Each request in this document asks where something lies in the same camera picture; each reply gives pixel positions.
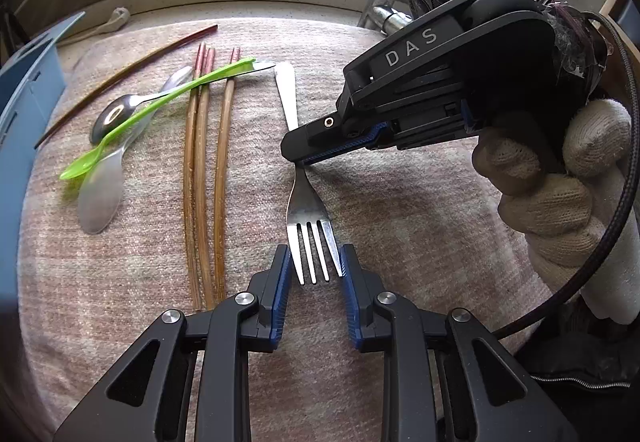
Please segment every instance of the chopsticks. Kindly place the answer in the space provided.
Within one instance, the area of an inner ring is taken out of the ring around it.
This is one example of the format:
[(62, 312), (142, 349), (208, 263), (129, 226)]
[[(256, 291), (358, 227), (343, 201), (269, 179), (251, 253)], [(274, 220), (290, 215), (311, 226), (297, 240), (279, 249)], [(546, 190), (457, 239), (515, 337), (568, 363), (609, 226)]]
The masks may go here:
[[(240, 47), (231, 52), (230, 62), (240, 59)], [(235, 77), (228, 78), (220, 112), (220, 128), (218, 129), (218, 149), (216, 152), (216, 176), (214, 182), (213, 206), (213, 252), (214, 273), (216, 276), (216, 292), (218, 302), (226, 297), (225, 292), (225, 180), (226, 158), (229, 149), (229, 131), (231, 128), (231, 103), (236, 89)]]
[[(213, 71), (213, 62), (216, 55), (215, 48), (208, 48), (205, 54), (202, 74)], [(204, 290), (204, 302), (207, 310), (212, 310), (216, 305), (213, 297), (211, 282), (211, 266), (209, 261), (209, 234), (207, 233), (207, 195), (206, 195), (206, 148), (207, 148), (207, 119), (209, 118), (209, 84), (203, 84), (200, 90), (198, 110), (196, 117), (196, 136), (194, 150), (193, 189), (195, 193), (196, 209), (196, 243), (200, 258), (200, 272), (202, 276), (202, 288)]]
[[(202, 73), (206, 46), (204, 42), (198, 46), (195, 64), (193, 67), (193, 78), (198, 78)], [(186, 130), (184, 133), (184, 160), (182, 163), (182, 213), (184, 216), (184, 246), (187, 254), (187, 271), (189, 274), (189, 284), (191, 287), (191, 298), (193, 299), (193, 309), (202, 310), (202, 300), (200, 299), (200, 281), (198, 278), (198, 257), (195, 242), (195, 222), (193, 218), (193, 149), (196, 132), (196, 111), (198, 108), (198, 93), (200, 86), (193, 88), (189, 96), (187, 109)]]
[(55, 135), (55, 133), (57, 133), (58, 130), (60, 130), (60, 128), (62, 128), (63, 125), (65, 125), (69, 120), (71, 120), (78, 113), (80, 113), (86, 106), (91, 104), (96, 98), (98, 98), (98, 96), (103, 94), (107, 89), (111, 88), (111, 86), (114, 86), (115, 84), (119, 83), (123, 78), (126, 78), (127, 75), (137, 72), (138, 70), (142, 69), (144, 66), (148, 65), (153, 60), (158, 59), (158, 57), (164, 54), (167, 54), (169, 52), (172, 52), (176, 48), (180, 48), (185, 44), (191, 43), (191, 41), (194, 41), (200, 37), (203, 37), (206, 34), (209, 34), (210, 32), (213, 32), (214, 30), (217, 30), (217, 29), (218, 29), (218, 24), (216, 23), (214, 25), (203, 28), (202, 30), (198, 30), (197, 32), (189, 34), (188, 36), (180, 38), (177, 41), (166, 44), (165, 46), (161, 46), (157, 50), (154, 50), (153, 52), (147, 54), (141, 59), (138, 59), (137, 61), (130, 64), (129, 66), (126, 66), (125, 68), (121, 69), (115, 75), (110, 76), (110, 78), (108, 78), (103, 83), (101, 83), (100, 86), (92, 89), (92, 91), (89, 92), (88, 95), (86, 95), (74, 107), (72, 107), (62, 117), (60, 117), (55, 124), (53, 124), (49, 129), (47, 129), (45, 134), (40, 137), (40, 139), (36, 142), (36, 145), (34, 145), (33, 148), (37, 149), (40, 146), (40, 144), (42, 144), (50, 136)]

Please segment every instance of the metal screw head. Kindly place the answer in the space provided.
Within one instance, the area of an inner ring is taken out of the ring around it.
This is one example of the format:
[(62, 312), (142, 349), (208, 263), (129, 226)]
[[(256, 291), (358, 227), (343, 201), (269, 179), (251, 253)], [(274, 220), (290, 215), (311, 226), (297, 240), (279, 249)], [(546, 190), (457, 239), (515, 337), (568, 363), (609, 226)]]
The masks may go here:
[(180, 312), (177, 310), (167, 310), (162, 314), (162, 322), (171, 324), (180, 319)]
[(239, 305), (248, 305), (254, 302), (254, 295), (251, 292), (241, 292), (236, 296), (236, 303)]
[(469, 319), (471, 319), (471, 314), (469, 313), (469, 310), (466, 310), (464, 308), (454, 308), (451, 311), (451, 317), (453, 317), (453, 320), (457, 321), (458, 323), (466, 323)]
[(378, 294), (378, 301), (380, 301), (383, 305), (391, 305), (396, 302), (396, 295), (393, 292), (381, 292)]

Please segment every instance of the white knit glove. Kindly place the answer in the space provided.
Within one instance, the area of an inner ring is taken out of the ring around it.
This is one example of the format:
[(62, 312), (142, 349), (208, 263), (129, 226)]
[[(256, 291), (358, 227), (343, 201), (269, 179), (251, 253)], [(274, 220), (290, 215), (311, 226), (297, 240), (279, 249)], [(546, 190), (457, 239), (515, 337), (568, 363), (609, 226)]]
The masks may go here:
[[(502, 192), (500, 217), (525, 233), (531, 265), (556, 291), (593, 251), (618, 205), (624, 177), (616, 161), (628, 151), (631, 119), (614, 100), (594, 100), (578, 112), (562, 147), (570, 175), (546, 172), (558, 166), (526, 118), (514, 122), (511, 116), (508, 127), (508, 133), (482, 130), (473, 165)], [(581, 294), (600, 319), (626, 325), (638, 316), (640, 237), (634, 213)]]

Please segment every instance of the zipper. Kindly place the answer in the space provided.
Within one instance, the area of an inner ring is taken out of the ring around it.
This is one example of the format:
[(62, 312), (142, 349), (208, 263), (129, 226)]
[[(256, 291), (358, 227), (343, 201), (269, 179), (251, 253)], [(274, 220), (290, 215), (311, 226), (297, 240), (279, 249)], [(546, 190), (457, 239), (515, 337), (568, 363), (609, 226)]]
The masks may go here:
[(574, 382), (587, 390), (608, 390), (609, 388), (631, 388), (630, 382), (606, 382), (604, 384), (592, 384), (577, 377), (538, 377), (531, 375), (538, 382)]

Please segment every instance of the metal fork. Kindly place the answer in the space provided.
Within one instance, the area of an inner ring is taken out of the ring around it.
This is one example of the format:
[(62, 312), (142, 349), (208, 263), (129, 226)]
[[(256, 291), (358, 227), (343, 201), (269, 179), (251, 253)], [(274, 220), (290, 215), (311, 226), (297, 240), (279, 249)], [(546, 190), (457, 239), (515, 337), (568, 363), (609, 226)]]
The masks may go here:
[[(291, 131), (298, 127), (298, 112), (296, 110), (296, 76), (293, 66), (288, 62), (278, 63), (274, 71), (280, 100), (282, 101), (282, 108), (284, 109), (284, 116), (287, 120), (287, 127), (289, 127), (289, 131)], [(329, 253), (331, 254), (331, 259), (334, 262), (336, 272), (338, 273), (338, 276), (342, 277), (344, 276), (344, 272), (342, 271), (340, 259), (338, 258), (338, 247), (335, 243), (334, 231), (331, 228), (329, 214), (326, 211), (324, 203), (322, 203), (322, 200), (318, 196), (318, 193), (316, 193), (315, 189), (311, 186), (311, 183), (309, 183), (309, 180), (306, 177), (305, 167), (302, 163), (296, 163), (296, 178), (293, 182), (293, 188), (291, 189), (291, 195), (287, 205), (287, 237), (289, 238), (289, 248), (291, 249), (293, 263), (296, 267), (296, 273), (301, 285), (305, 284), (305, 279), (302, 272), (302, 257), (300, 256), (298, 227), (300, 227), (302, 232), (302, 240), (305, 247), (306, 262), (309, 266), (311, 283), (316, 284), (317, 282), (316, 268), (314, 266), (314, 260), (311, 252), (311, 242), (309, 241), (309, 225), (311, 226), (311, 231), (316, 242), (316, 250), (318, 251), (318, 258), (320, 259), (324, 280), (329, 281), (329, 271), (326, 267), (324, 251), (322, 250), (322, 243), (320, 242), (318, 223), (320, 223), (322, 231), (324, 232), (326, 245), (329, 248)]]

